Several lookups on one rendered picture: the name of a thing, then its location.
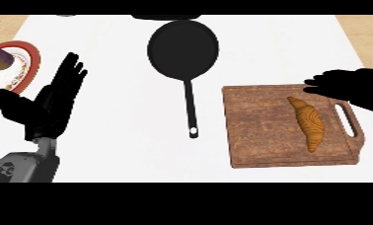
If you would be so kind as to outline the black frying pan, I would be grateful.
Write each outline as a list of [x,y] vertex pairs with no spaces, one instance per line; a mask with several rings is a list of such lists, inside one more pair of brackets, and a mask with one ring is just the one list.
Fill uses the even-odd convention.
[[197,21],[173,21],[154,32],[148,56],[157,71],[185,82],[189,137],[198,138],[192,79],[213,67],[219,57],[219,40],[213,30]]

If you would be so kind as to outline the brown wooden cutting board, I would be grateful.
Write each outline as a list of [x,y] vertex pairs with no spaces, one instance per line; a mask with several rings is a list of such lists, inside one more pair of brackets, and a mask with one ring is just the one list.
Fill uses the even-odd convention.
[[[304,85],[226,86],[223,103],[235,168],[354,165],[365,133],[350,103],[304,92]],[[289,98],[315,106],[325,136],[309,150]]]

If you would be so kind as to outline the purple rounded vegetable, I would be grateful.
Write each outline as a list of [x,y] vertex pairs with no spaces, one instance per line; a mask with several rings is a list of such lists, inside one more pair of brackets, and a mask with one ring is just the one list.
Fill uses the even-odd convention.
[[14,55],[0,49],[0,70],[6,70],[15,62]]

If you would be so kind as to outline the black rounded object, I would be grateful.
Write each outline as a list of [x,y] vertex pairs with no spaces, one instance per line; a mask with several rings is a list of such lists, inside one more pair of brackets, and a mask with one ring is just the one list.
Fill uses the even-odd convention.
[[152,21],[192,20],[201,15],[132,15],[135,19]]

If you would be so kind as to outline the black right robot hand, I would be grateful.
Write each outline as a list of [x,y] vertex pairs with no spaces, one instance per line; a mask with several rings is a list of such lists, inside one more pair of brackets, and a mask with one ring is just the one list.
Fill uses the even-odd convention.
[[343,100],[373,112],[373,69],[329,70],[306,80],[304,91]]

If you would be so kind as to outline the golden brown croissant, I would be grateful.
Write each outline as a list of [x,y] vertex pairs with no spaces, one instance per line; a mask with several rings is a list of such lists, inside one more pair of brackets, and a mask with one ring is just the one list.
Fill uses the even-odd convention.
[[288,97],[288,100],[295,109],[301,131],[307,137],[309,151],[313,153],[325,136],[323,121],[313,105],[294,97]]

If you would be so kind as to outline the red rimmed patterned plate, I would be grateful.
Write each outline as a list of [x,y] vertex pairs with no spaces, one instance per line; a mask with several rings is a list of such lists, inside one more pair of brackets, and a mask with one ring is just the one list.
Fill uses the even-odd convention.
[[0,49],[15,57],[15,62],[6,70],[0,70],[0,89],[21,94],[37,76],[42,55],[33,44],[14,40],[0,42]]

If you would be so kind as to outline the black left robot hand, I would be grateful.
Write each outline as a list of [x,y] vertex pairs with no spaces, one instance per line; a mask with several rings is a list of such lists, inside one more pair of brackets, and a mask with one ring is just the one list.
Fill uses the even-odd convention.
[[0,89],[0,113],[26,125],[26,140],[49,137],[58,139],[62,135],[87,71],[79,55],[70,53],[62,61],[54,82],[30,100],[15,92]]

